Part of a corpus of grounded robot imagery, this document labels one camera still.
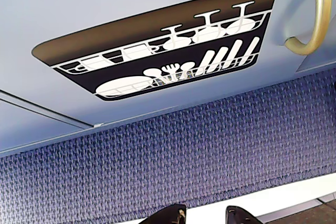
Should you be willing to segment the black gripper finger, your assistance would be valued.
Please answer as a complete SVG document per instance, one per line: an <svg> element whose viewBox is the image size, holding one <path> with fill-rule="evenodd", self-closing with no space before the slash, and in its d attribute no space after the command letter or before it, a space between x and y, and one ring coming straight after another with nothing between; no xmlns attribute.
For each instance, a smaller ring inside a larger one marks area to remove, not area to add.
<svg viewBox="0 0 336 224"><path fill-rule="evenodd" d="M185 224L186 205L172 204L144 219L141 224Z"/></svg>
<svg viewBox="0 0 336 224"><path fill-rule="evenodd" d="M238 206L227 206L225 218L226 224L263 224L250 212Z"/></svg>

